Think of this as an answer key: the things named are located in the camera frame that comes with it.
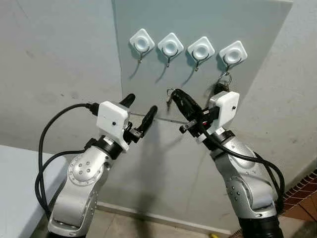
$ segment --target tiled floor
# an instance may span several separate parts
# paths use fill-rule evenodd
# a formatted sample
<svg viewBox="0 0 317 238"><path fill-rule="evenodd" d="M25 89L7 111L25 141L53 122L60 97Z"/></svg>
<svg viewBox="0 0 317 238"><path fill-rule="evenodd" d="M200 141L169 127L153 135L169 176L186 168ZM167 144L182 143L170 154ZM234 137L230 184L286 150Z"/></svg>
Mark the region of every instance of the tiled floor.
<svg viewBox="0 0 317 238"><path fill-rule="evenodd" d="M317 224L280 217L284 238L317 238ZM31 238L47 237L47 221L43 218ZM208 238L191 232L154 222L96 210L87 238Z"/></svg>
<svg viewBox="0 0 317 238"><path fill-rule="evenodd" d="M47 237L46 218L40 221L31 238ZM96 210L87 238L208 238L191 232L154 222Z"/></svg>

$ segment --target wire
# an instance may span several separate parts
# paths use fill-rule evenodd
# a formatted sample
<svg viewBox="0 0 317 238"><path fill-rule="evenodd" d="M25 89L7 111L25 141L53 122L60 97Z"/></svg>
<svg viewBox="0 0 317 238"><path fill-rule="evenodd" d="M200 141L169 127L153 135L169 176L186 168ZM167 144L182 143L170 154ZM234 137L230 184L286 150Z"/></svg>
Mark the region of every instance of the wire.
<svg viewBox="0 0 317 238"><path fill-rule="evenodd" d="M276 208L276 209L277 209L277 212L280 213L280 212L283 210L283 194L284 194L284 192L285 192L285 180L284 180L284 176L283 176L282 172L279 170L279 168L278 168L275 164L271 163L270 161L264 160L264 159L263 159L259 154L257 154L256 152L255 152L255 155L256 155L257 158L255 158L255 157L250 157L250 156L246 156L246 155L241 155L241 154L238 154L238 153L236 153L236 152L234 152L234 151L232 151L232 150L230 150L230 149L224 147L223 145L221 145L218 141L216 141L216 139L214 139L214 138L206 131L206 129L204 128L204 126L203 126L203 124L202 124L201 121L198 123L198 126L199 126L199 128L202 130L203 134L204 134L209 140L211 140L212 143L215 144L215 146L216 146L218 149L220 149L220 150L222 150L222 151L228 153L229 155L232 155L232 156L234 156L234 157L237 157L237 158L239 158L239 159L246 160L246 161L251 161L251 162L255 162L255 163L260 163L260 164L263 164L263 165L265 166L265 168L266 168L266 170L267 170L267 172L268 172L268 174L269 174L269 176L270 176L270 178L271 178L271 180L272 180L272 182L273 182L273 185L274 185L274 187L275 187L275 190L276 190L276 192L277 192L277 195L278 195L277 208ZM272 168L272 169L277 173L278 178L279 178L279 183L280 183L279 186L277 185L276 179L275 179L275 177L274 177L274 175L273 175L273 173L272 173L272 171L271 171L270 168Z"/></svg>
<svg viewBox="0 0 317 238"><path fill-rule="evenodd" d="M39 156L38 156L38 165L39 165L39 184L40 184L40 191L41 191L41 198L42 198L42 204L41 206L43 207L43 209L45 210L45 212L48 214L49 211L49 207L47 204L47 199L46 199L46 194L45 194L45 187L44 187L44 179L43 179L43 143L44 143L44 138L45 135L47 133L47 131L49 130L50 126L64 113L66 113L67 111L74 109L74 108L80 108L80 107L85 107L90 109L90 107L92 106L92 104L89 103L80 103L80 104L75 104L72 105L70 107L65 108L64 110L60 111L59 113L57 113L50 121L49 123L44 127L44 130L41 134L40 137L40 142L39 142Z"/></svg>
<svg viewBox="0 0 317 238"><path fill-rule="evenodd" d="M63 151L63 152L59 152L53 156L51 156L44 164L43 164L43 167L42 167L42 170L39 171L39 173L37 174L36 176L36 179L35 179L35 195L36 195L36 198L39 202L39 204L41 205L41 207L45 210L45 214L47 216L47 218L49 219L50 218L50 215L51 215L51 212L50 210L48 210L44 203L43 203L43 198L41 197L41 194L40 194L40 190L39 190L39 183L40 183L40 174L43 174L44 173L44 170L46 169L46 167L56 158L60 157L60 156L64 156L64 155L70 155L70 154L81 154L81 153L84 153L86 150L72 150L72 151Z"/></svg>

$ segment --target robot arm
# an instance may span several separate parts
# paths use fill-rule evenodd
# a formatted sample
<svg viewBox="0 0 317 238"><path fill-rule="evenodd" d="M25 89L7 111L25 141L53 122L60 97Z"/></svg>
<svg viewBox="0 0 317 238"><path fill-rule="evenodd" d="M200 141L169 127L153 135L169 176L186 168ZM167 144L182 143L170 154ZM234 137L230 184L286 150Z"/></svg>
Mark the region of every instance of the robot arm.
<svg viewBox="0 0 317 238"><path fill-rule="evenodd" d="M244 238L282 238L273 189L259 165L262 163L267 167L270 162L259 158L230 130L222 128L234 118L239 94L222 91L210 99L206 109L202 109L182 90L172 90L167 102L173 100L189 121L180 127L180 131L189 131L198 143L204 143L211 151L211 157L224 179L232 207L239 218Z"/></svg>
<svg viewBox="0 0 317 238"><path fill-rule="evenodd" d="M146 134L157 113L157 107L153 106L142 124L132 129L128 107L134 99L135 96L130 94L119 104L109 101L94 104L93 113L98 115L101 137L71 161L66 183L50 216L48 230L51 234L59 237L84 237L87 234L97 207L98 193L115 159L121 152L127 152L132 141L137 143Z"/></svg>

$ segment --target white table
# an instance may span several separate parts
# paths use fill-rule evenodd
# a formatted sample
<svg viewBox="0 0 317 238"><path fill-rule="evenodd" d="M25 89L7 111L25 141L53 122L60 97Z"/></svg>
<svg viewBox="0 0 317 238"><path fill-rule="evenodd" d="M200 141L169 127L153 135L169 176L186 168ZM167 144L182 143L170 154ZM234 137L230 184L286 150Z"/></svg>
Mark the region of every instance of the white table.
<svg viewBox="0 0 317 238"><path fill-rule="evenodd" d="M36 151L0 145L0 238L30 237L44 213L34 192L37 155ZM44 154L44 161L50 156ZM55 159L46 170L45 186L50 201L66 176L66 159Z"/></svg>

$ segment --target gray wall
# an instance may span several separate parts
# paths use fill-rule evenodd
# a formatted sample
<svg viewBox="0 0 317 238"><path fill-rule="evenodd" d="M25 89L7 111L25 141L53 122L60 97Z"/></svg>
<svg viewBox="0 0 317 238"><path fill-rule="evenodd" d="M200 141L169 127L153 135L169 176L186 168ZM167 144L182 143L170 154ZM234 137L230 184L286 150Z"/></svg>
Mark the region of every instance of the gray wall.
<svg viewBox="0 0 317 238"><path fill-rule="evenodd" d="M295 2L232 124L241 140L281 168L287 183L317 155L316 12L316 0ZM109 0L2 0L0 32L0 144L36 150L57 111L120 98ZM49 131L45 151L81 148L97 134L95 122L80 110L69 113ZM213 162L177 128L156 121L116 161L101 200L234 231L238 224Z"/></svg>

